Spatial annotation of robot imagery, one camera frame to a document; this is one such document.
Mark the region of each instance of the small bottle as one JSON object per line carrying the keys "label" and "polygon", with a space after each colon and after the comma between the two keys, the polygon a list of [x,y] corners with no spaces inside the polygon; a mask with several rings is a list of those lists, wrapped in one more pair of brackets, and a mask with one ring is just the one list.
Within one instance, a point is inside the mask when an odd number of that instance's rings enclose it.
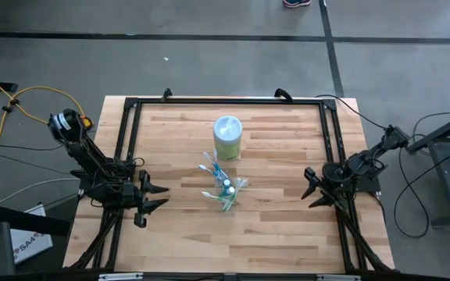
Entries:
{"label": "small bottle", "polygon": [[232,183],[230,183],[229,179],[226,179],[222,183],[222,191],[220,192],[220,197],[226,197],[230,196],[233,192],[235,192],[235,189],[231,186]]}

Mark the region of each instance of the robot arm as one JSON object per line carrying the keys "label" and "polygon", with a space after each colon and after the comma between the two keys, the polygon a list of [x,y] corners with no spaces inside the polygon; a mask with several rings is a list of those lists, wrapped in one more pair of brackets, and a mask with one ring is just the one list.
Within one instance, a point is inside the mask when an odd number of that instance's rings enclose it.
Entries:
{"label": "robot arm", "polygon": [[305,178],[309,181],[309,187],[302,195],[302,199],[307,198],[316,188],[320,188],[322,197],[314,201],[309,208],[317,206],[335,205],[337,212],[342,214],[341,218],[348,231],[355,238],[355,242],[360,246],[362,252],[376,270],[391,270],[374,254],[373,250],[360,234],[348,217],[346,201],[348,196],[355,193],[355,186],[359,184],[359,179],[363,176],[376,177],[386,167],[377,166],[377,159],[389,150],[405,148],[408,145],[409,137],[398,127],[389,126],[384,130],[384,135],[379,144],[370,150],[356,153],[344,163],[326,163],[322,168],[323,177],[320,179],[310,167],[305,169]]}
{"label": "robot arm", "polygon": [[146,194],[157,194],[168,191],[165,187],[157,187],[150,183],[150,176],[144,170],[138,174],[140,188],[133,183],[134,161],[118,161],[106,157],[87,135],[92,127],[89,119],[82,118],[72,109],[51,115],[48,128],[52,136],[67,150],[70,157],[76,159],[83,168],[70,173],[81,179],[80,189],[84,195],[100,202],[105,210],[115,211],[123,208],[137,208],[134,224],[145,227],[150,215],[168,199],[149,201]]}
{"label": "robot arm", "polygon": [[389,150],[405,148],[409,137],[398,127],[389,126],[385,129],[380,143],[370,150],[363,150],[350,156],[343,164],[326,163],[322,168],[323,178],[319,179],[310,168],[305,169],[305,178],[309,181],[309,187],[302,195],[302,199],[312,194],[317,187],[320,188],[322,197],[313,202],[309,208],[336,204],[345,210],[343,193],[355,192],[355,186],[363,176],[371,178],[379,175],[386,168],[384,165],[376,165],[377,159]]}

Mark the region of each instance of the butcher block tabletop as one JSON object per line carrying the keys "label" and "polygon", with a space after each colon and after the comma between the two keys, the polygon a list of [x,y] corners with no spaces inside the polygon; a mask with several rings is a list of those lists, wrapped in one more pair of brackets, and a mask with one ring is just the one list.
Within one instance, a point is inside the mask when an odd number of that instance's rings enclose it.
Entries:
{"label": "butcher block tabletop", "polygon": [[[95,143],[113,157],[126,96],[105,97]],[[345,98],[355,110],[354,98]],[[366,149],[359,116],[337,101],[346,155]],[[132,123],[128,121],[123,157]],[[229,212],[204,197],[214,194],[213,176],[198,169],[211,165],[213,123],[221,116],[241,120],[241,157],[221,162],[229,176],[248,179]],[[328,116],[331,136],[333,125]],[[314,105],[143,105],[134,157],[142,157],[152,183],[170,188],[151,198],[169,198],[145,229],[124,212],[116,271],[133,272],[344,272],[334,207],[308,209],[317,191],[300,200],[308,186],[307,166],[317,174],[326,161],[319,109]],[[334,158],[338,153],[334,149]],[[368,194],[355,199],[360,229],[369,245],[394,267],[379,204]],[[80,201],[64,266],[88,248],[100,226],[101,208]],[[107,237],[103,258],[110,245]],[[352,261],[357,264],[353,239]]]}

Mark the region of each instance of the plastic canister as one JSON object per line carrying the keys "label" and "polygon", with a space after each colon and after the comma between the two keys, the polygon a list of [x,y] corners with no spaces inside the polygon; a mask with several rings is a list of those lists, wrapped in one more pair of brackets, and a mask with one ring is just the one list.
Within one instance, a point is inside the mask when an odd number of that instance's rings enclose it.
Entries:
{"label": "plastic canister", "polygon": [[233,116],[219,117],[213,127],[215,148],[218,158],[235,160],[241,152],[242,123]]}

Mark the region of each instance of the white sign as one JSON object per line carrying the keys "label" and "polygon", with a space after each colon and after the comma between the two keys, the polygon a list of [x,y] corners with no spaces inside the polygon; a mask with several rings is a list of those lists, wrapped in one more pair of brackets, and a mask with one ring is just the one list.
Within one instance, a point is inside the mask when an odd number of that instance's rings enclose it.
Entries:
{"label": "white sign", "polygon": [[[38,205],[26,211],[33,215],[46,216],[43,205]],[[52,237],[49,234],[41,234],[32,231],[11,229],[13,258],[15,264],[41,253],[53,246]]]}

